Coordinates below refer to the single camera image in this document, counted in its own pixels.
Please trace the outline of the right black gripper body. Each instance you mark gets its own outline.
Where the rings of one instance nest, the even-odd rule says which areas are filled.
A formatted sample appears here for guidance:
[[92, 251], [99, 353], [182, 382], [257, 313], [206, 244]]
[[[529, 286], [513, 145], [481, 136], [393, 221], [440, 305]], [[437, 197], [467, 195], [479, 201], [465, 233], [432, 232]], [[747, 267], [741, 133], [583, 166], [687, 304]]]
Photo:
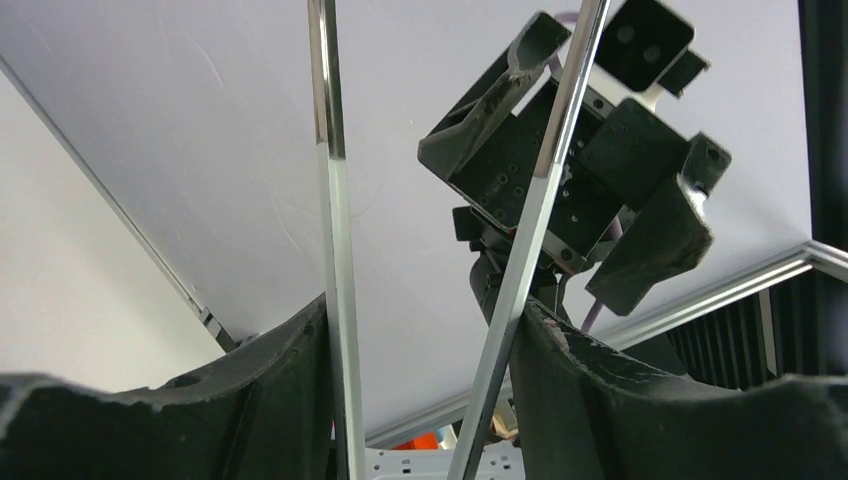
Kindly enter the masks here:
[[[453, 212], [455, 236], [474, 251], [511, 247], [541, 149], [556, 85], [547, 81], [518, 113], [472, 114], [466, 96], [447, 114], [447, 183], [467, 206]], [[571, 275], [600, 262], [623, 210], [642, 210], [685, 163], [689, 140], [632, 98], [611, 105], [587, 90], [569, 143], [542, 243], [541, 264]]]

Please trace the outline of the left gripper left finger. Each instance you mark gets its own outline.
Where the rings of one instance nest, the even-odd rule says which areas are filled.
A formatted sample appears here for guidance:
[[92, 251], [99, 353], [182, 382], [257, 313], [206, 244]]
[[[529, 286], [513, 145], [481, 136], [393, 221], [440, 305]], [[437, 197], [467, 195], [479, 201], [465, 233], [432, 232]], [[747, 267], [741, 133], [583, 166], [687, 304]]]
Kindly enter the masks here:
[[5, 479], [322, 479], [331, 430], [323, 298], [157, 389], [1, 378]]

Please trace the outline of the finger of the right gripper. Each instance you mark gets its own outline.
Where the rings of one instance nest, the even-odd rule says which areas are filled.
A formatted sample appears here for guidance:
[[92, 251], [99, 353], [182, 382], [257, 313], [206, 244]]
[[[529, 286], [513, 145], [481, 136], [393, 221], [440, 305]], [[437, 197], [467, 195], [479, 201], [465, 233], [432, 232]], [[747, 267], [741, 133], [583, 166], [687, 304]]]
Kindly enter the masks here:
[[550, 14], [532, 15], [503, 53], [419, 141], [418, 161], [439, 179], [450, 180], [511, 114], [570, 37], [571, 31]]
[[635, 219], [586, 285], [597, 301], [627, 316], [657, 284], [695, 269], [714, 235], [704, 204], [732, 157], [700, 132], [661, 158], [664, 171], [638, 166], [625, 175], [624, 204]]

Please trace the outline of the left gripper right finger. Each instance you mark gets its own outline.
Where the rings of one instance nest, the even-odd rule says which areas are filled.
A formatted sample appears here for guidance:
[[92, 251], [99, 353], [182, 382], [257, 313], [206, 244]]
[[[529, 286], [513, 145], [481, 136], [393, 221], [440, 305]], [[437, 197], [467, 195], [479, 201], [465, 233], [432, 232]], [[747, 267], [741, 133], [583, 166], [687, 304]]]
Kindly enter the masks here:
[[738, 391], [654, 368], [529, 301], [510, 355], [529, 479], [843, 479], [847, 381]]

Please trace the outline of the steel serving tongs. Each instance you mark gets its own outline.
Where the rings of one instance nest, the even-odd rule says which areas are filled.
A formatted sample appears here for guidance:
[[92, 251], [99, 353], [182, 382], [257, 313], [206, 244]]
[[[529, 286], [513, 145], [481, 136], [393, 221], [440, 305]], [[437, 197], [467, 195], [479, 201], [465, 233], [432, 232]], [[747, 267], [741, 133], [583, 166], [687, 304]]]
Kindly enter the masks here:
[[[459, 443], [447, 473], [450, 479], [473, 479], [477, 474], [484, 435], [528, 298], [608, 9], [606, 1], [584, 1], [580, 6], [504, 283], [476, 370]], [[336, 9], [332, 1], [310, 1], [307, 12], [338, 475], [342, 479], [363, 479], [365, 441]]]

